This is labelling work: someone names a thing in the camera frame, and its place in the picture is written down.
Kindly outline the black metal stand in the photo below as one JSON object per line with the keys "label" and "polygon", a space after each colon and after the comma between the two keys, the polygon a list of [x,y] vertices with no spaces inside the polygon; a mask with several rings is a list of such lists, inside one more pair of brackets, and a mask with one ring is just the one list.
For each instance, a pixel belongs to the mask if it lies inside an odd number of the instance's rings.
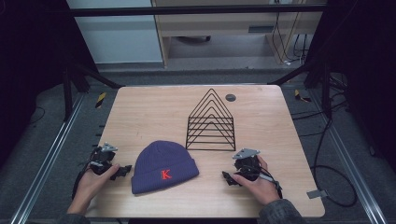
{"label": "black metal stand", "polygon": [[95,72],[84,65],[68,63],[64,67],[62,74],[64,86],[64,120],[68,120],[73,112],[72,86],[75,86],[78,92],[88,92],[90,89],[90,84],[85,76],[92,77],[111,89],[121,88],[121,84],[101,76],[98,72]]}
{"label": "black metal stand", "polygon": [[281,86],[288,80],[307,73],[304,86],[308,89],[316,87],[321,83],[321,108],[328,119],[332,118],[331,99],[330,99],[330,66],[327,63],[309,62],[294,69],[285,76],[269,82],[269,85]]}

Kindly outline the person's right hand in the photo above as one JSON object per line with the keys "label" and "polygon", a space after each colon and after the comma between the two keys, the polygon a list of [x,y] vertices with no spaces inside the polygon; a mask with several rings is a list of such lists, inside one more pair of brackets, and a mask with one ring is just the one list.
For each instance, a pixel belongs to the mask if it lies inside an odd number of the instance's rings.
{"label": "person's right hand", "polygon": [[232,175],[232,179],[247,188],[254,198],[263,206],[280,199],[276,186],[268,180],[258,177],[256,180],[250,181],[241,175]]}

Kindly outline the person's left hand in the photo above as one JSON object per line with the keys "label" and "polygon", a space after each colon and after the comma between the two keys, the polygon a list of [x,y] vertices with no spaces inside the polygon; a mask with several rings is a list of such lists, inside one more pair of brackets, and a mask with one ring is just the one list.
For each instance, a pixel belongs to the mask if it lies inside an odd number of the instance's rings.
{"label": "person's left hand", "polygon": [[92,170],[87,170],[78,183],[75,197],[67,209],[67,214],[84,216],[90,206],[91,200],[119,169],[120,166],[115,164],[101,175],[97,175]]}

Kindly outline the white cabinet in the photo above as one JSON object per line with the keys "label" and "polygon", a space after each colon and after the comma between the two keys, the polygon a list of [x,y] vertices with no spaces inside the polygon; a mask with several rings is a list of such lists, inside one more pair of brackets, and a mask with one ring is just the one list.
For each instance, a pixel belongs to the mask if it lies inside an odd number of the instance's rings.
{"label": "white cabinet", "polygon": [[[150,0],[66,0],[71,9],[151,7]],[[161,63],[154,17],[76,17],[78,27],[97,64]]]}

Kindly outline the light wooden desk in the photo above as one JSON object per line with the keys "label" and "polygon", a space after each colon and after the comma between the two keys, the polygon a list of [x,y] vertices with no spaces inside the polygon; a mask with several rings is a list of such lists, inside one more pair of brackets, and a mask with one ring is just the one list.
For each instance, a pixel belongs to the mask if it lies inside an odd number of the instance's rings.
{"label": "light wooden desk", "polygon": [[[150,0],[155,7],[325,4],[327,0]],[[291,59],[296,35],[312,35],[320,12],[157,15],[155,17],[163,62],[168,63],[171,39],[178,36],[265,35],[277,63]]]}

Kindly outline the grey tape strip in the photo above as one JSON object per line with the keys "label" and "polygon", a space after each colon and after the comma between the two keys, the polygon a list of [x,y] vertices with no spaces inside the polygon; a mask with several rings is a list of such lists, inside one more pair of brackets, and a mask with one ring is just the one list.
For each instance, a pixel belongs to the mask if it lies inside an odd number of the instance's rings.
{"label": "grey tape strip", "polygon": [[315,199],[315,198],[328,197],[329,194],[325,189],[316,189],[316,190],[308,191],[307,196],[309,199]]}

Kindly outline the black horizontal frame bar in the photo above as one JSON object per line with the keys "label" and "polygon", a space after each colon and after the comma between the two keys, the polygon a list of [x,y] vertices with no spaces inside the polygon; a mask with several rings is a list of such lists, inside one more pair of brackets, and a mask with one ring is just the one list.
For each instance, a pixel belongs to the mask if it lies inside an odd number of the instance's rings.
{"label": "black horizontal frame bar", "polygon": [[320,12],[327,4],[298,5],[232,5],[232,6],[187,6],[187,7],[123,7],[69,9],[74,17],[146,16],[146,15],[189,15],[225,13],[277,13],[277,12]]}

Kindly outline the aluminium frame rail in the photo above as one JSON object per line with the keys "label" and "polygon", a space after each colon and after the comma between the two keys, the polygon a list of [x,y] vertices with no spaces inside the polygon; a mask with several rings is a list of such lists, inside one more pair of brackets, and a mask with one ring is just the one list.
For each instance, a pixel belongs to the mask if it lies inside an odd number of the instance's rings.
{"label": "aluminium frame rail", "polygon": [[57,133],[54,141],[52,142],[51,147],[49,148],[49,152],[47,153],[45,159],[41,163],[41,166],[38,172],[36,173],[30,188],[26,192],[21,204],[19,205],[18,209],[15,211],[14,215],[12,216],[8,224],[26,223],[36,203],[36,200],[48,179],[52,167],[56,162],[59,153],[61,152],[64,142],[73,127],[73,124],[81,109],[81,105],[84,98],[85,98],[84,93],[77,94],[77,98],[75,102],[72,104],[71,114],[69,115],[68,119],[63,122],[59,132]]}
{"label": "aluminium frame rail", "polygon": [[392,193],[396,175],[380,155],[371,155],[369,144],[353,114],[346,110],[346,97],[330,90],[332,124],[326,134],[353,184],[363,211],[372,224],[396,224]]}

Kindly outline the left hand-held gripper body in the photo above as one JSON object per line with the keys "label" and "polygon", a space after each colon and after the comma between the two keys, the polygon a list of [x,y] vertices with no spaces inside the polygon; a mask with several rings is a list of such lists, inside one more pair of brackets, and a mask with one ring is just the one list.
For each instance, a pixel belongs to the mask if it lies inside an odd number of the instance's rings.
{"label": "left hand-held gripper body", "polygon": [[95,148],[89,161],[89,166],[93,172],[97,175],[106,172],[112,166],[111,162],[117,150],[116,147],[110,145],[108,142],[105,142],[101,147]]}

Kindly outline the black curtain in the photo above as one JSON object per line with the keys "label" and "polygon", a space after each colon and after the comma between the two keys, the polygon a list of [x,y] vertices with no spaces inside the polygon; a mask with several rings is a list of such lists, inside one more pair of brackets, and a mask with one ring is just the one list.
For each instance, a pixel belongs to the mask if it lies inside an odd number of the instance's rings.
{"label": "black curtain", "polygon": [[327,0],[307,60],[346,76],[346,96],[396,174],[396,0]]}
{"label": "black curtain", "polygon": [[35,112],[37,95],[62,82],[62,63],[53,38],[59,35],[76,61],[95,62],[77,22],[50,15],[67,10],[66,0],[0,0],[0,169]]}

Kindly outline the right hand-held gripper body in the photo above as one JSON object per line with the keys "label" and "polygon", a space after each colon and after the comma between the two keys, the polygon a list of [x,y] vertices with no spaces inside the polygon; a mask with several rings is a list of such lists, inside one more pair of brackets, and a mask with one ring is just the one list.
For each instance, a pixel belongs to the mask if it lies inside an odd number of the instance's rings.
{"label": "right hand-held gripper body", "polygon": [[269,176],[261,168],[257,157],[259,153],[258,149],[242,148],[233,155],[234,167],[237,170],[236,174],[249,181],[254,181],[258,177],[269,179]]}

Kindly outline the purple knit beanie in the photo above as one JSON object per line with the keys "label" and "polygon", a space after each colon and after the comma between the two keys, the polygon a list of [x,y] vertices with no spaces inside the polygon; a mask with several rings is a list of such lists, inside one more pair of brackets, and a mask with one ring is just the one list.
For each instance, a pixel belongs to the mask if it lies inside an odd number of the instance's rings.
{"label": "purple knit beanie", "polygon": [[139,154],[131,178],[132,194],[168,189],[199,175],[195,160],[181,144],[154,141]]}

